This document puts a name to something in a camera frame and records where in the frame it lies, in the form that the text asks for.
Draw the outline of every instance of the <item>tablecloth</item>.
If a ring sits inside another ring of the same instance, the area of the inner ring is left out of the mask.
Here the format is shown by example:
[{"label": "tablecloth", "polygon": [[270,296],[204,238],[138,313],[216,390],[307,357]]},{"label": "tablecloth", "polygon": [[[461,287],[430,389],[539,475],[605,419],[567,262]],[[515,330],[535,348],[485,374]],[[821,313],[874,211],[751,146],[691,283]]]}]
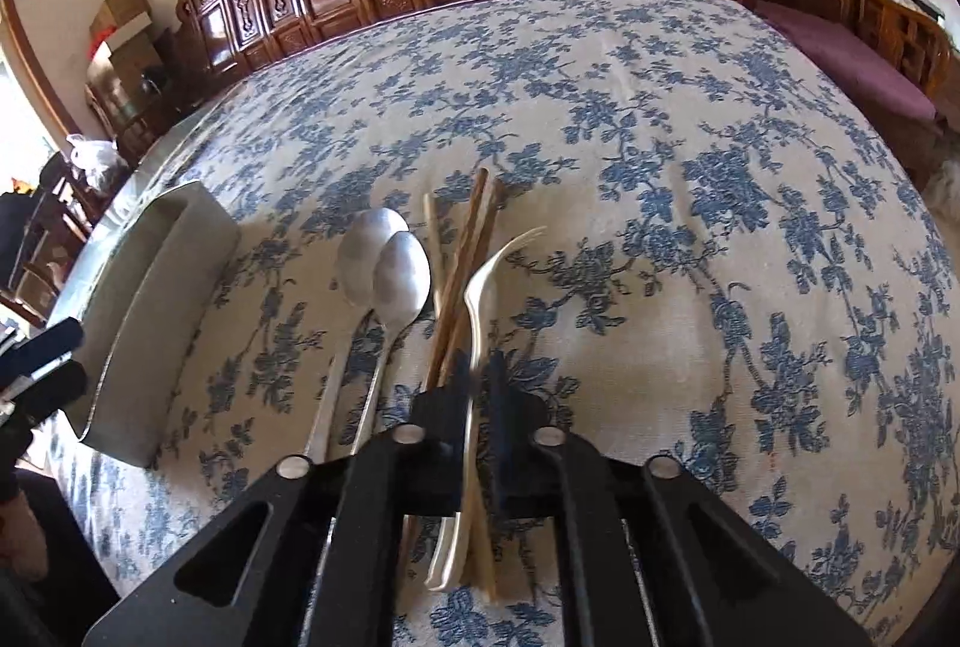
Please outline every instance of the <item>tablecloth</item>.
[{"label": "tablecloth", "polygon": [[[242,230],[155,468],[64,422],[50,449],[120,591],[304,448],[352,332],[333,265],[357,212],[390,206],[424,238],[432,192],[449,255],[481,165],[510,190],[493,246],[549,227],[497,275],[512,380],[603,454],[675,456],[892,641],[957,542],[952,265],[862,115],[723,0],[444,8],[277,64],[215,107],[152,189],[200,179]],[[381,426],[408,410],[432,321],[392,355]],[[353,340],[336,454],[382,340],[376,321]],[[486,607],[426,592],[424,521],[395,643],[559,643],[550,530],[493,525],[504,601]]]}]

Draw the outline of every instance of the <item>blue floral pattern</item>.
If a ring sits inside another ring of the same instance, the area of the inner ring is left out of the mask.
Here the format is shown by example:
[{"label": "blue floral pattern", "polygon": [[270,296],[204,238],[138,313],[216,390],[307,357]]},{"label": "blue floral pattern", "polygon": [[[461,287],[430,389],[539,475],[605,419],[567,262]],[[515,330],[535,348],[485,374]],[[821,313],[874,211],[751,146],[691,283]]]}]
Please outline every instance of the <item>blue floral pattern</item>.
[{"label": "blue floral pattern", "polygon": [[[949,255],[885,145],[775,31],[722,0],[497,0],[359,32],[262,71],[195,129],[149,194],[200,179],[240,222],[151,470],[77,444],[51,458],[128,592],[306,441],[352,331],[332,266],[369,206],[452,249],[470,180],[508,186],[494,345],[554,422],[605,454],[674,455],[888,643],[960,541]],[[432,334],[392,354],[402,422]],[[357,331],[337,410],[355,432],[383,344]],[[551,527],[491,526],[503,601],[422,586],[398,644],[560,641]]]}]

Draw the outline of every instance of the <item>metal spoon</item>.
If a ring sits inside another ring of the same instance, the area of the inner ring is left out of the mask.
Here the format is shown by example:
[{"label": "metal spoon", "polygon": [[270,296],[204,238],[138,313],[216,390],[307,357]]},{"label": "metal spoon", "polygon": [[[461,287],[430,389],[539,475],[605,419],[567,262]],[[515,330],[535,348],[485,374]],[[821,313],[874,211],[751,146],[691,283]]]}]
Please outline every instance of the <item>metal spoon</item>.
[{"label": "metal spoon", "polygon": [[477,541],[484,546],[475,547],[478,558],[478,571],[481,579],[476,580],[488,598],[496,596],[493,583],[493,555],[490,550],[490,537],[487,531],[487,516],[483,511],[483,499],[480,497],[480,481],[477,479],[477,435],[480,417],[477,416],[476,400],[483,371],[483,355],[486,351],[486,317],[482,306],[484,291],[490,286],[493,272],[500,261],[511,252],[523,248],[535,238],[546,232],[546,227],[535,227],[512,239],[503,249],[493,254],[470,278],[464,291],[464,305],[470,316],[470,395],[467,401],[467,427],[464,430],[463,490],[460,496],[460,511],[453,517],[444,517],[440,521],[440,535],[434,549],[425,584],[430,591],[452,591],[460,584],[467,561],[467,545],[470,532],[475,532]]},{"label": "metal spoon", "polygon": [[367,403],[357,427],[350,454],[373,434],[373,417],[380,398],[380,382],[397,336],[414,323],[430,294],[430,262],[418,238],[410,232],[395,233],[380,253],[373,270],[373,313],[383,326],[383,348],[376,361]]},{"label": "metal spoon", "polygon": [[349,319],[349,338],[342,343],[330,364],[326,387],[323,388],[320,406],[310,431],[310,441],[306,446],[305,455],[316,464],[326,460],[333,411],[344,381],[353,333],[373,308],[373,270],[387,241],[390,241],[395,233],[405,230],[407,222],[400,214],[390,208],[371,208],[353,220],[337,249],[334,272],[347,296],[347,302],[355,308],[355,312]]}]

